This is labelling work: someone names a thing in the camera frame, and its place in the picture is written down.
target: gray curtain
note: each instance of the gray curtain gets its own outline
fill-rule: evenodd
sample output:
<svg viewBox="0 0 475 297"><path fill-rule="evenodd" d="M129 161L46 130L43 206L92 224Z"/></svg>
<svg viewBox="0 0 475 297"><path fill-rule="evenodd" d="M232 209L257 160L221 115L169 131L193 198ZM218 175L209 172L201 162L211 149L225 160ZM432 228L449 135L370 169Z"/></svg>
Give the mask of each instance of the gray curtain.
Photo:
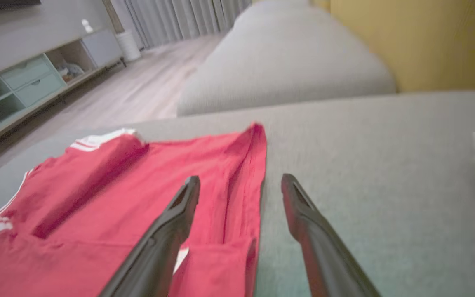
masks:
<svg viewBox="0 0 475 297"><path fill-rule="evenodd" d="M251 0L125 0L145 48L226 32Z"/></svg>

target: gray sofa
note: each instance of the gray sofa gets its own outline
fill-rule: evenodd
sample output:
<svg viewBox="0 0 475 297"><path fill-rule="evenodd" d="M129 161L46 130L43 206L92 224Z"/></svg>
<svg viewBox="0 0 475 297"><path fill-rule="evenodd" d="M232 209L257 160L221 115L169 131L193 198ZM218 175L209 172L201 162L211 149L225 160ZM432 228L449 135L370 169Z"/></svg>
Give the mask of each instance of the gray sofa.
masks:
<svg viewBox="0 0 475 297"><path fill-rule="evenodd" d="M305 0L264 0L238 17L190 77L177 114L395 90L383 62L331 15Z"/></svg>
<svg viewBox="0 0 475 297"><path fill-rule="evenodd" d="M294 174L385 297L475 296L475 92L398 94L130 125L168 141L265 126L256 296L309 296L289 235L282 173ZM23 172L75 139L60 134L0 169L0 207Z"/></svg>

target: white wall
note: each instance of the white wall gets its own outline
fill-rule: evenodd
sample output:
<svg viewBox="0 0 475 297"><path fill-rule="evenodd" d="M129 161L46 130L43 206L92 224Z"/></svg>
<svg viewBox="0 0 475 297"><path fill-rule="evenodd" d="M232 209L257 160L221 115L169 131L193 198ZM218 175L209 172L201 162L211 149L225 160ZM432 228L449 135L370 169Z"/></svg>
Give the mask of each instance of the white wall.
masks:
<svg viewBox="0 0 475 297"><path fill-rule="evenodd" d="M0 71L84 35L82 19L93 28L113 27L102 0L41 2L0 13Z"/></svg>

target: white cabinet door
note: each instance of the white cabinet door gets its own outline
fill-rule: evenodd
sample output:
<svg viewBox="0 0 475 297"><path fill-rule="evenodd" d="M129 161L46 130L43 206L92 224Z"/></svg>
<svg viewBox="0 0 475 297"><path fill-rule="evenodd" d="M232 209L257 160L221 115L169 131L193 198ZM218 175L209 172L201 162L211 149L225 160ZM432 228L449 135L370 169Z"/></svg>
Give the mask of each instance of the white cabinet door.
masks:
<svg viewBox="0 0 475 297"><path fill-rule="evenodd" d="M117 39L109 30L101 30L82 39L94 66L100 68L122 57Z"/></svg>

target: clothing tag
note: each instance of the clothing tag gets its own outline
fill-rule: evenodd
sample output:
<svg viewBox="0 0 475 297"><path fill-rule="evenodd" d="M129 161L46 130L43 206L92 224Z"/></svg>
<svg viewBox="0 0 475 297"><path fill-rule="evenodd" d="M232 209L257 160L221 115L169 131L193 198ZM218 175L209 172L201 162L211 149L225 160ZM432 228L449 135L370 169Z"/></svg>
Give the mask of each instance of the clothing tag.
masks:
<svg viewBox="0 0 475 297"><path fill-rule="evenodd" d="M188 255L189 250L190 250L189 248L185 248L184 250L179 250L179 252L177 253L177 261L175 262L175 267L173 268L174 274L177 271L177 269L181 267L181 263L183 263L184 259Z"/></svg>

